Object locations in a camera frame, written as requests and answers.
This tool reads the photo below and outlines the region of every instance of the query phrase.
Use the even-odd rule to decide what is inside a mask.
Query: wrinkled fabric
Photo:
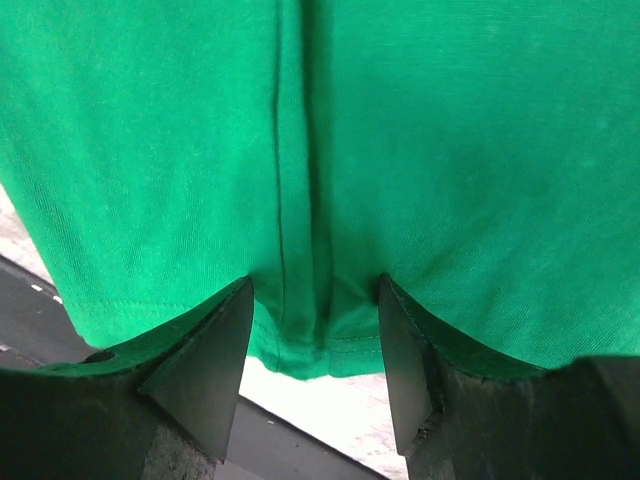
[[[251,274],[268,368],[381,371],[387,272],[527,362],[638,354],[638,12],[4,2],[0,181],[97,347]]]

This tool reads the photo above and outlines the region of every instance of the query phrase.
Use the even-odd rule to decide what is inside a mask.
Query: white surface
[[[52,282],[1,186],[0,254]],[[407,478],[404,459],[395,452],[383,374],[301,382],[247,358],[240,393],[390,479]]]

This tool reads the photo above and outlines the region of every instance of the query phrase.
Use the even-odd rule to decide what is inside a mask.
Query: green fabric
[[[250,353],[382,369],[388,272],[552,367],[640,353],[640,0],[21,0],[0,181],[79,333],[235,278]]]

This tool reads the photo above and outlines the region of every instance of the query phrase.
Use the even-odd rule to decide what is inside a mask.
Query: green garment
[[[381,371],[388,272],[528,362],[640,353],[640,0],[7,0],[0,175],[95,346],[251,274],[268,368]]]

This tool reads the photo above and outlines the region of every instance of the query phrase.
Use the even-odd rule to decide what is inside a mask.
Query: green cloth
[[[381,371],[388,272],[528,362],[640,353],[640,0],[7,0],[0,172],[95,346],[251,274],[268,368]]]

